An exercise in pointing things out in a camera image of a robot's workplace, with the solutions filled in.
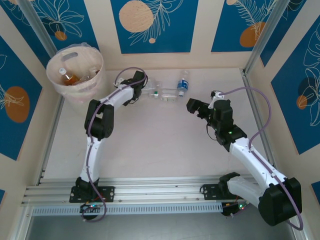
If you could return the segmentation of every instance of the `bucket handle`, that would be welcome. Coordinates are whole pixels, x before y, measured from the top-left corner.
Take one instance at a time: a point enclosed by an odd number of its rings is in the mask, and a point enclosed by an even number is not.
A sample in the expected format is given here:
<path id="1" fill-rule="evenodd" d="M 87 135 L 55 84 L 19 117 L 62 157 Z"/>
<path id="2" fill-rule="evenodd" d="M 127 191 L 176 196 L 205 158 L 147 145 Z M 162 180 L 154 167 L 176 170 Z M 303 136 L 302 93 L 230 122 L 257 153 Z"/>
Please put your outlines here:
<path id="1" fill-rule="evenodd" d="M 65 62 L 65 61 L 67 61 L 67 60 L 69 60 L 69 59 L 72 59 L 72 58 L 75 58 L 75 57 L 77 57 L 78 56 L 78 53 L 77 52 L 70 52 L 70 53 L 68 53 L 67 55 L 64 55 L 64 56 L 62 56 L 61 57 L 61 61 L 62 62 Z"/>

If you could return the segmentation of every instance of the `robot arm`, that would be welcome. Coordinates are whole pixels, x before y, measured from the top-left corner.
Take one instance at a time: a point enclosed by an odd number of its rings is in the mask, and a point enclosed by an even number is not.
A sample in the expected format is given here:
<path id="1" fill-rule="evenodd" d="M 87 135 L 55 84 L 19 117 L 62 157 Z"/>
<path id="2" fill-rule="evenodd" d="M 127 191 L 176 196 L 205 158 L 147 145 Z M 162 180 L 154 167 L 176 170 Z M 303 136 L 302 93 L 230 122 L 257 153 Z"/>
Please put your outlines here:
<path id="1" fill-rule="evenodd" d="M 84 128 L 87 134 L 85 160 L 80 177 L 77 178 L 75 186 L 71 189 L 69 199 L 70 203 L 85 203 L 87 201 L 92 201 L 97 197 L 97 193 L 94 191 L 89 181 L 88 174 L 99 192 L 102 193 L 105 191 L 106 187 L 98 187 L 99 162 L 102 148 L 107 138 L 110 137 L 113 132 L 115 111 L 121 105 L 127 106 L 131 101 L 136 101 L 139 98 L 146 81 L 143 79 L 148 80 L 148 77 L 145 76 L 143 72 L 136 71 L 133 78 L 127 80 L 122 79 L 121 82 L 117 82 L 118 84 L 116 87 L 118 89 L 113 93 L 100 100 L 91 100 L 89 103 L 84 123 Z M 105 104 L 100 107 L 97 115 L 94 116 L 96 109 L 103 102 L 105 102 Z M 90 128 L 90 133 L 93 141 L 88 133 L 92 118 L 94 118 L 94 120 Z"/>
<path id="2" fill-rule="evenodd" d="M 186 105 L 187 110 L 192 114 L 198 111 L 197 116 L 205 119 L 207 124 L 215 130 L 217 142 L 237 157 L 258 183 L 255 185 L 248 182 L 236 172 L 229 173 L 222 176 L 218 184 L 222 195 L 232 194 L 246 199 L 259 209 L 260 215 L 269 225 L 274 226 L 296 215 L 293 205 L 275 179 L 277 176 L 293 197 L 301 213 L 300 183 L 295 178 L 287 179 L 253 146 L 249 148 L 247 135 L 234 124 L 230 100 L 224 100 L 224 96 L 219 91 L 213 91 L 211 98 L 210 104 L 191 98 Z"/>
<path id="3" fill-rule="evenodd" d="M 125 84 L 121 84 L 118 87 L 123 88 L 125 87 Z M 100 99 L 99 101 L 93 100 L 92 103 L 89 105 L 89 110 L 86 116 L 86 127 L 88 134 L 88 125 L 92 118 L 92 113 L 96 109 L 96 107 L 104 102 L 106 99 L 109 99 L 110 96 L 114 94 L 111 93 L 105 98 Z M 101 158 L 101 149 L 104 146 L 104 143 L 106 139 L 111 135 L 111 132 L 113 130 L 113 118 L 114 118 L 114 112 L 123 104 L 127 103 L 128 101 L 131 101 L 134 97 L 134 89 L 132 87 L 124 88 L 121 92 L 115 94 L 102 108 L 103 108 L 103 115 L 102 118 L 100 118 L 102 121 L 99 124 L 96 124 L 95 127 L 99 127 L 99 129 L 95 129 L 94 126 L 91 128 L 91 134 L 93 136 L 93 145 L 91 148 L 91 152 L 89 155 L 89 174 L 93 182 L 97 181 L 99 179 L 99 160 Z M 85 153 L 85 160 L 88 156 L 89 147 L 91 145 L 91 138 L 87 137 L 87 145 L 86 145 L 86 153 Z M 82 172 L 80 174 L 80 177 L 83 181 L 89 182 L 88 174 L 87 174 L 87 164 L 86 161 L 83 163 Z"/>

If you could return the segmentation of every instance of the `plastic bucket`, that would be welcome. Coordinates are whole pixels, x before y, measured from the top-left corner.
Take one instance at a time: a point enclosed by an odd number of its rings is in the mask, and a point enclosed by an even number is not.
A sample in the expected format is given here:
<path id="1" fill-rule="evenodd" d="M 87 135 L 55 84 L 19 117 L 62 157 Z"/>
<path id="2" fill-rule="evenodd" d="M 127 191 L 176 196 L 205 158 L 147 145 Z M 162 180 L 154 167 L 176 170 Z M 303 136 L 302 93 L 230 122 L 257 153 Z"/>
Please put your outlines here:
<path id="1" fill-rule="evenodd" d="M 66 86 L 59 73 L 60 68 L 75 74 L 79 78 L 89 76 L 89 69 L 96 67 L 99 72 L 92 79 Z M 55 90 L 61 94 L 79 114 L 85 115 L 92 99 L 102 99 L 107 94 L 107 74 L 104 59 L 94 47 L 74 46 L 59 51 L 47 64 L 46 75 Z"/>

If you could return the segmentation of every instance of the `blue bottle label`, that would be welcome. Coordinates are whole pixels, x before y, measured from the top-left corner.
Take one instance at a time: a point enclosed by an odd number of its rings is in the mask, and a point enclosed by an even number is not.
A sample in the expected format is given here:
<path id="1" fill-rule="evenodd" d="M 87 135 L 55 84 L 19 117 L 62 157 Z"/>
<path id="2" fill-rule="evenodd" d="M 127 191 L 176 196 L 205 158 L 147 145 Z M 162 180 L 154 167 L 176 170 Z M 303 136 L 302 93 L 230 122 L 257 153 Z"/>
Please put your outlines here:
<path id="1" fill-rule="evenodd" d="M 177 88 L 178 88 L 178 89 L 184 88 L 184 89 L 188 90 L 188 86 L 189 86 L 189 83 L 188 83 L 186 80 L 180 80 L 180 81 L 178 82 Z"/>

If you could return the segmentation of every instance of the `white tabletop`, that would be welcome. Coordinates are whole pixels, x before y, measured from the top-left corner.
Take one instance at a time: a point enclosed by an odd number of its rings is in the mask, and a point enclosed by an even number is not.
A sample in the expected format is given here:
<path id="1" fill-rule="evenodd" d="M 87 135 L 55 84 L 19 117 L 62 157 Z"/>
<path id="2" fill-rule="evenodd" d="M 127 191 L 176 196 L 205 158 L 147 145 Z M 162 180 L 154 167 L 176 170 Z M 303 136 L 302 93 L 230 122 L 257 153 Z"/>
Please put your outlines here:
<path id="1" fill-rule="evenodd" d="M 119 71 L 108 71 L 112 82 Z M 165 88 L 175 88 L 180 70 L 147 70 L 150 78 Z M 243 87 L 237 68 L 190 69 L 186 96 L 177 102 L 162 102 L 141 97 L 135 104 L 121 106 L 114 117 L 114 130 L 107 139 L 100 160 L 101 178 L 190 177 L 224 175 L 229 172 L 248 174 L 246 168 L 223 146 L 211 140 L 206 121 L 187 111 L 189 98 L 209 103 L 212 90 L 227 92 Z M 124 78 L 132 73 L 124 73 Z M 234 123 L 248 137 L 257 125 L 245 90 L 230 94 Z M 45 179 L 75 179 L 85 161 L 87 136 L 85 117 L 64 101 Z M 254 146 L 265 156 L 260 137 Z"/>

